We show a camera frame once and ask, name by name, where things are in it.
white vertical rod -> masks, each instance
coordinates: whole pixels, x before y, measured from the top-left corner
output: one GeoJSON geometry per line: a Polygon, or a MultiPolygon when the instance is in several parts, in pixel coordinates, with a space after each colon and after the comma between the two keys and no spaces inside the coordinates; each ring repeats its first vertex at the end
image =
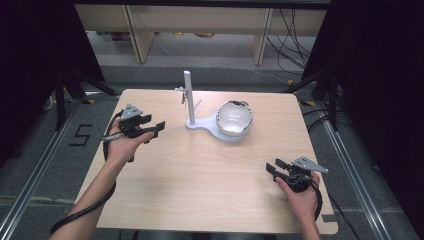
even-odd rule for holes
{"type": "Polygon", "coordinates": [[[190,125],[196,123],[194,118],[194,107],[193,107],[193,89],[191,87],[191,76],[190,71],[184,71],[184,81],[185,81],[185,90],[187,93],[187,104],[188,104],[188,114],[190,117],[190,125]]]}

metal rail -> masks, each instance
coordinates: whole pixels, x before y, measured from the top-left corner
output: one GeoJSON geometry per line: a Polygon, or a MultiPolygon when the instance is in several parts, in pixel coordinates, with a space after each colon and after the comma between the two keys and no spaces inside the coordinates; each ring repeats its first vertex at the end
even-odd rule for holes
{"type": "MultiPolygon", "coordinates": [[[[322,102],[317,102],[317,106],[320,109],[325,109],[325,106],[322,102]]],[[[383,218],[381,217],[375,203],[373,202],[361,177],[359,176],[355,164],[350,158],[350,155],[347,152],[339,133],[333,130],[331,124],[328,121],[324,122],[324,126],[328,133],[328,136],[330,137],[331,142],[333,143],[334,148],[336,149],[340,162],[342,163],[343,168],[346,171],[349,181],[353,187],[353,190],[355,191],[359,203],[362,206],[362,209],[368,219],[368,222],[374,232],[375,237],[377,239],[384,240],[392,239],[386,227],[386,224],[383,221],[383,218]]]]}
{"type": "Polygon", "coordinates": [[[31,201],[33,193],[37,189],[41,179],[44,176],[44,173],[49,167],[50,162],[56,153],[59,143],[61,142],[73,115],[80,105],[81,100],[74,100],[71,103],[70,109],[67,111],[69,113],[68,118],[62,124],[62,127],[54,133],[52,139],[44,150],[43,155],[38,160],[37,165],[25,183],[23,189],[19,193],[12,207],[9,209],[6,217],[2,220],[0,224],[1,240],[8,240],[12,236],[16,226],[19,223],[19,220],[21,219],[26,210],[26,207],[28,206],[28,203],[31,201]]]}

white base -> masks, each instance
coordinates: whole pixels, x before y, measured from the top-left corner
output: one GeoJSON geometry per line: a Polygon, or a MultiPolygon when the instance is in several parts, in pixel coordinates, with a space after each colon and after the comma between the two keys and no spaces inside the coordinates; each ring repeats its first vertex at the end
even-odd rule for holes
{"type": "Polygon", "coordinates": [[[224,142],[229,143],[235,143],[241,141],[246,135],[233,137],[228,136],[222,133],[219,130],[218,124],[216,123],[216,112],[212,113],[208,118],[204,119],[195,119],[195,123],[192,125],[190,124],[190,119],[187,119],[186,121],[186,127],[189,130],[206,130],[209,131],[213,136],[218,138],[219,140],[222,140],[224,142]]]}

hand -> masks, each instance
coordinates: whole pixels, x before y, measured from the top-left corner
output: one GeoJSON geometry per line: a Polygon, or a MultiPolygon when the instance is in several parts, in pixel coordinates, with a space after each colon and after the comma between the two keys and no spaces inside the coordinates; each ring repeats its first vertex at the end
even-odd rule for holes
{"type": "MultiPolygon", "coordinates": [[[[313,171],[311,171],[311,176],[312,180],[318,186],[320,181],[319,176],[313,171]]],[[[315,190],[312,187],[308,187],[303,192],[295,193],[283,179],[277,177],[275,181],[286,194],[291,210],[297,219],[315,222],[315,209],[318,203],[315,190]]]]}
{"type": "MultiPolygon", "coordinates": [[[[120,118],[117,118],[113,123],[110,129],[109,135],[120,132],[119,129],[120,118]]],[[[136,138],[127,138],[121,136],[120,138],[110,141],[108,148],[108,160],[119,161],[121,163],[126,163],[130,160],[137,150],[140,144],[149,141],[154,136],[153,132],[144,133],[141,136],[136,138]]]]}

metal bowl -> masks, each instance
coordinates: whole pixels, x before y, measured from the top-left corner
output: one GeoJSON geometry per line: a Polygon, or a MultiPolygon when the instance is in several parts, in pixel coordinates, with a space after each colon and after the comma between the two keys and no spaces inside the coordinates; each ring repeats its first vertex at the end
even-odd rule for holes
{"type": "Polygon", "coordinates": [[[239,137],[249,132],[253,120],[249,105],[243,101],[228,101],[216,113],[219,130],[227,136],[239,137]]]}

